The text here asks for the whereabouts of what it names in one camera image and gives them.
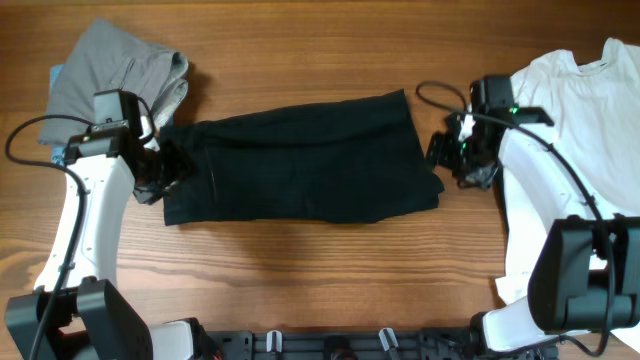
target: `wooden table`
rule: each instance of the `wooden table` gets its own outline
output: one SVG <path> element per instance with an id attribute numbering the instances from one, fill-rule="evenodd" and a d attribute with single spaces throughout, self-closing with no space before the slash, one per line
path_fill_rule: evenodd
<path id="1" fill-rule="evenodd" d="M 49 67 L 65 61 L 97 16 L 188 56 L 193 71 L 179 124 L 404 88 L 425 148 L 445 113 L 416 101 L 421 80 L 464 90 L 552 50 L 571 49 L 580 63 L 598 59 L 607 37 L 640 43 L 637 1 L 111 2 L 0 7 L 2 143 L 18 124 L 44 113 Z M 37 132 L 27 129 L 14 143 L 16 153 L 47 159 Z M 504 274 L 506 234 L 492 192 L 459 190 L 448 171 L 436 173 L 446 184 L 438 209 L 374 225 L 164 227 L 161 203 L 131 201 L 119 288 L 149 323 L 196 316 L 211 330 L 465 325 L 473 314 L 503 305 L 494 279 Z M 0 157 L 0 312 L 9 297 L 32 289 L 63 198 L 62 175 Z M 586 341 L 595 347 L 597 338 Z M 569 345 L 562 355 L 583 357 Z M 17 356 L 0 326 L 0 358 Z M 607 357 L 638 354 L 614 340 Z"/>

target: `white t-shirt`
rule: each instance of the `white t-shirt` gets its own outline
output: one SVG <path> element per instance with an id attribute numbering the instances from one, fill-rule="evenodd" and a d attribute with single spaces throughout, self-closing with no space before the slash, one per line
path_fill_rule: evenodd
<path id="1" fill-rule="evenodd" d="M 558 50 L 511 77 L 520 106 L 541 106 L 562 153 L 608 202 L 640 214 L 640 47 L 609 39 L 602 59 L 578 66 Z"/>

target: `black shorts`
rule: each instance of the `black shorts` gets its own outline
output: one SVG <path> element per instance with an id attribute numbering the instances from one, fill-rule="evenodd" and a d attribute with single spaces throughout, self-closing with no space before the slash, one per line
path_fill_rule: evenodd
<path id="1" fill-rule="evenodd" d="M 196 167 L 164 199 L 166 225 L 317 219 L 372 223 L 438 206 L 442 182 L 426 163 L 402 90 L 293 106 L 182 128 Z"/>

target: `black cable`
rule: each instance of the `black cable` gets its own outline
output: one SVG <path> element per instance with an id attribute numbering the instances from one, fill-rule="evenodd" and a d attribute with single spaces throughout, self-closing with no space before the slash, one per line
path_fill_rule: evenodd
<path id="1" fill-rule="evenodd" d="M 144 105 L 145 110 L 147 110 L 147 120 L 149 122 L 149 126 L 151 127 L 151 132 L 147 136 L 140 139 L 140 141 L 142 142 L 142 145 L 144 145 L 149 141 L 151 141 L 151 139 L 153 139 L 153 137 L 156 135 L 156 124 L 153 121 L 153 115 L 151 115 L 151 110 L 149 110 L 149 105 L 147 105 L 147 102 L 144 101 L 144 99 L 139 96 L 138 96 L 138 101 L 140 101 L 142 105 Z"/>
<path id="2" fill-rule="evenodd" d="M 562 341 L 560 340 L 561 336 L 558 336 L 557 338 L 553 338 L 553 339 L 549 339 L 549 340 L 545 340 L 543 342 L 539 342 L 537 344 L 533 344 L 533 345 L 527 345 L 527 346 L 523 346 L 521 348 L 515 349 L 515 350 L 511 350 L 511 351 L 503 351 L 503 352 L 494 352 L 493 353 L 493 357 L 491 357 L 490 359 L 506 359 L 506 358 L 511 358 L 513 356 L 517 356 L 522 354 L 525 351 L 530 351 L 530 350 L 539 350 L 539 349 L 543 349 L 546 348 L 548 346 L 552 346 L 557 344 L 558 342 Z"/>
<path id="3" fill-rule="evenodd" d="M 43 121 L 43 120 L 47 120 L 47 119 L 66 119 L 66 120 L 73 120 L 73 121 L 78 121 L 81 122 L 83 124 L 87 124 L 88 126 L 93 125 L 90 121 L 75 117 L 75 116 L 69 116 L 69 115 L 45 115 L 45 116 L 40 116 L 37 117 L 35 119 L 31 119 L 23 124 L 21 124 L 20 126 L 18 126 L 15 130 L 13 130 L 11 132 L 11 134 L 9 134 L 9 137 L 7 138 L 7 143 L 5 144 L 4 147 L 4 153 L 7 156 L 7 158 L 14 162 L 14 163 L 18 163 L 18 164 L 22 164 L 22 165 L 29 165 L 29 166 L 41 166 L 41 167 L 47 167 L 47 168 L 51 168 L 51 169 L 56 169 L 56 170 L 60 170 L 66 174 L 68 174 L 73 181 L 76 183 L 76 185 L 78 186 L 78 213 L 76 215 L 76 221 L 73 224 L 73 230 L 71 231 L 71 240 L 69 241 L 69 246 L 67 247 L 67 251 L 64 255 L 64 259 L 62 260 L 62 264 L 60 265 L 60 274 L 58 275 L 58 279 L 56 280 L 56 283 L 53 287 L 53 291 L 51 292 L 51 295 L 49 297 L 49 300 L 47 301 L 47 305 L 44 308 L 44 312 L 42 313 L 42 317 L 40 318 L 40 324 L 38 325 L 38 329 L 36 330 L 36 336 L 33 339 L 33 345 L 31 346 L 31 352 L 29 354 L 29 359 L 31 360 L 35 360 L 38 357 L 38 352 L 40 351 L 40 344 L 42 343 L 42 337 L 44 336 L 44 332 L 47 329 L 48 323 L 50 321 L 51 315 L 53 314 L 53 311 L 55 309 L 55 300 L 56 297 L 58 296 L 58 293 L 60 292 L 60 290 L 62 289 L 62 284 L 64 283 L 64 281 L 67 278 L 67 275 L 69 273 L 70 270 L 70 266 L 71 266 L 71 260 L 73 258 L 73 252 L 76 248 L 76 245 L 78 243 L 78 237 L 79 237 L 79 233 L 80 233 L 80 226 L 82 225 L 82 220 L 83 220 L 83 216 L 84 216 L 84 208 L 85 208 L 85 203 L 86 203 L 86 191 L 84 188 L 84 183 L 82 182 L 82 179 L 80 179 L 80 176 L 78 176 L 78 174 L 76 174 L 75 172 L 71 171 L 70 169 L 67 169 L 64 166 L 60 166 L 60 165 L 56 165 L 56 164 L 52 164 L 49 162 L 45 162 L 45 161 L 34 161 L 34 160 L 25 160 L 25 159 L 20 159 L 17 158 L 15 156 L 13 156 L 11 154 L 11 142 L 13 141 L 13 139 L 16 137 L 16 135 L 18 135 L 18 133 L 26 128 L 27 126 L 34 124 L 36 122 L 39 121 Z"/>
<path id="4" fill-rule="evenodd" d="M 423 81 L 420 84 L 418 84 L 418 87 L 416 88 L 416 94 L 418 95 L 418 97 L 420 98 L 422 95 L 418 93 L 420 88 L 423 88 L 425 86 L 434 86 L 434 87 L 439 87 L 439 88 L 443 88 L 446 90 L 451 91 L 452 93 L 454 93 L 456 96 L 458 96 L 458 98 L 460 98 L 460 101 L 462 102 L 462 108 L 467 110 L 469 108 L 469 105 L 467 104 L 467 99 L 465 98 L 464 94 L 462 93 L 462 91 L 458 90 L 458 88 L 456 88 L 453 85 L 441 82 L 441 81 L 435 81 L 435 80 L 427 80 L 427 81 Z M 435 106 L 435 107 L 440 107 L 434 104 L 437 104 L 435 102 L 432 101 L 428 101 L 427 104 Z"/>
<path id="5" fill-rule="evenodd" d="M 546 141 L 544 141 L 544 139 L 542 139 L 541 137 L 539 137 L 538 135 L 536 135 L 535 133 L 510 122 L 504 121 L 502 119 L 498 119 L 495 118 L 493 116 L 488 116 L 488 115 L 484 115 L 484 114 L 479 114 L 479 113 L 474 113 L 471 111 L 467 111 L 467 107 L 465 107 L 465 110 L 460 110 L 460 109 L 456 109 L 454 107 L 445 105 L 445 104 L 441 104 L 438 103 L 436 101 L 430 100 L 426 97 L 424 97 L 422 95 L 422 93 L 420 92 L 420 90 L 425 87 L 425 86 L 438 86 L 438 87 L 442 87 L 444 89 L 448 89 L 451 90 L 452 92 L 454 92 L 456 95 L 460 96 L 461 92 L 457 89 L 455 89 L 453 86 L 446 84 L 446 83 L 441 83 L 438 81 L 423 81 L 420 84 L 418 84 L 418 86 L 416 86 L 416 96 L 418 97 L 418 99 L 422 100 L 424 103 L 437 107 L 439 109 L 443 109 L 443 110 L 447 110 L 456 114 L 460 114 L 460 115 L 471 115 L 473 116 L 474 120 L 482 120 L 482 121 L 486 121 L 486 122 L 490 122 L 496 125 L 500 125 L 503 126 L 505 128 L 508 129 L 514 129 L 517 130 L 529 137 L 531 137 L 532 139 L 534 139 L 535 141 L 537 141 L 538 143 L 540 143 L 540 145 L 542 145 L 547 151 L 549 151 L 557 160 L 558 162 L 560 162 L 560 164 L 562 164 L 562 166 L 565 168 L 565 170 L 567 171 L 567 173 L 569 173 L 569 176 L 571 177 L 571 179 L 573 180 L 573 182 L 576 184 L 576 186 L 578 187 L 578 190 L 580 190 L 580 193 L 582 194 L 582 196 L 584 196 L 585 198 L 585 202 L 587 204 L 587 206 L 589 207 L 589 209 L 591 210 L 591 212 L 593 213 L 593 216 L 596 219 L 596 235 L 600 238 L 602 245 L 604 247 L 604 253 L 605 253 L 605 257 L 607 258 L 607 262 L 608 262 L 608 277 L 609 277 L 609 287 L 607 288 L 607 306 L 605 308 L 605 323 L 602 327 L 602 334 L 600 335 L 600 342 L 598 344 L 598 348 L 595 351 L 591 351 L 589 349 L 587 349 L 587 347 L 582 344 L 580 341 L 576 340 L 575 338 L 568 336 L 568 335 L 560 335 L 558 338 L 556 339 L 551 339 L 547 342 L 553 341 L 553 343 L 557 343 L 560 341 L 569 341 L 571 343 L 573 343 L 574 345 L 576 345 L 580 350 L 582 350 L 585 354 L 591 356 L 591 357 L 598 357 L 600 355 L 602 355 L 607 347 L 607 343 L 609 341 L 609 334 L 610 334 L 610 330 L 612 327 L 612 322 L 613 322 L 613 314 L 610 311 L 613 305 L 613 298 L 615 295 L 615 273 L 614 273 L 614 269 L 615 269 L 615 265 L 614 265 L 614 260 L 613 260 L 613 248 L 611 246 L 611 242 L 609 241 L 609 238 L 607 237 L 607 231 L 606 231 L 606 226 L 604 223 L 604 220 L 602 218 L 602 215 L 600 214 L 600 211 L 598 210 L 596 203 L 595 203 L 595 199 L 593 198 L 593 196 L 591 196 L 589 194 L 589 191 L 587 190 L 587 188 L 584 186 L 584 184 L 582 183 L 582 181 L 580 180 L 580 177 L 578 176 L 578 174 L 576 174 L 576 172 L 573 170 L 573 168 L 571 167 L 571 165 L 567 162 L 567 160 L 562 157 L 562 155 L 556 150 L 556 148 L 553 146 L 553 144 L 549 144 Z M 511 353 L 521 353 L 523 351 L 527 351 L 527 350 L 531 350 L 534 348 L 538 348 L 540 347 L 540 344 L 544 344 L 546 342 L 542 342 L 539 344 L 535 344 L 532 345 L 534 346 L 533 348 L 525 346 L 523 348 L 519 348 L 507 353 L 498 353 L 499 356 L 504 356 L 504 357 L 509 357 L 511 355 Z"/>

